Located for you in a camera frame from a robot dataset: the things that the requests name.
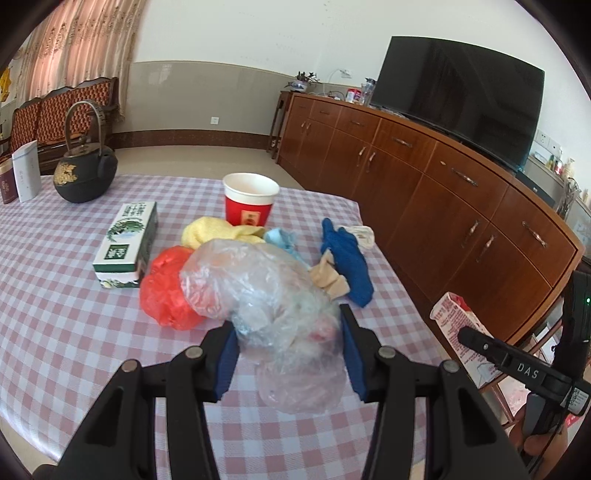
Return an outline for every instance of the wall outlet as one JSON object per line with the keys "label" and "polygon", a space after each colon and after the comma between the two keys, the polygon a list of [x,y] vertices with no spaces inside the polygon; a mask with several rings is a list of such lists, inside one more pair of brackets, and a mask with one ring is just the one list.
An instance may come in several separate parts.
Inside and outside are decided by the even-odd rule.
{"label": "wall outlet", "polygon": [[552,153],[552,155],[560,158],[562,155],[562,150],[560,149],[560,145],[556,142],[556,140],[552,140],[551,138],[548,139],[548,151]]}
{"label": "wall outlet", "polygon": [[542,147],[548,148],[548,140],[549,139],[550,139],[550,137],[548,135],[546,135],[544,132],[542,132],[542,130],[535,131],[534,141],[537,144],[542,145]]}

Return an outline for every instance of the teapot handle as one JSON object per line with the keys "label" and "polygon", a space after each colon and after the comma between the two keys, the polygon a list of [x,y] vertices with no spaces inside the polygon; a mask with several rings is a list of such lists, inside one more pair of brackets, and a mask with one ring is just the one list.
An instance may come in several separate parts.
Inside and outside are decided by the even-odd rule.
{"label": "teapot handle", "polygon": [[105,124],[105,113],[103,109],[100,107],[98,103],[94,100],[81,100],[80,102],[76,102],[74,105],[70,107],[68,113],[66,114],[66,123],[64,124],[64,133],[66,135],[66,147],[68,151],[72,149],[72,144],[70,143],[70,136],[72,135],[72,131],[70,129],[70,123],[72,121],[72,116],[74,115],[74,110],[78,105],[82,105],[83,103],[90,105],[93,109],[97,123],[99,124],[99,157],[103,154],[103,134],[102,134],[102,126]]}

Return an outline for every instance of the light blue cloth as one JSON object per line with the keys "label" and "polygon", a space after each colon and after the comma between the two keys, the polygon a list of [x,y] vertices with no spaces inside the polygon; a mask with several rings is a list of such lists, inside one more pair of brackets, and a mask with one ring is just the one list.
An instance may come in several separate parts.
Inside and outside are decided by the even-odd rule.
{"label": "light blue cloth", "polygon": [[268,244],[275,245],[276,247],[285,250],[296,260],[302,262],[306,267],[310,266],[304,262],[304,259],[296,251],[296,235],[291,232],[283,230],[283,228],[274,228],[269,230],[263,235],[262,239]]}

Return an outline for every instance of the flat screen tv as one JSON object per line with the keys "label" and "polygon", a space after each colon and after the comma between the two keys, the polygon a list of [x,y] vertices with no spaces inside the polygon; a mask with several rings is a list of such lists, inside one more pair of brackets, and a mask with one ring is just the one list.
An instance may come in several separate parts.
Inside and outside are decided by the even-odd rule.
{"label": "flat screen tv", "polygon": [[521,170],[540,116],[544,71],[488,48],[392,37],[371,104]]}

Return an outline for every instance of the paper cup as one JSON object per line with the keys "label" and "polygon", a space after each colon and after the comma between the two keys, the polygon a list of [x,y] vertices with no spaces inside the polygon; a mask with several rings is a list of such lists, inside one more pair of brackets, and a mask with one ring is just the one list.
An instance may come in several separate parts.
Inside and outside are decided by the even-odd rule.
{"label": "paper cup", "polygon": [[258,173],[230,173],[223,178],[226,220],[232,225],[264,226],[279,185]]}

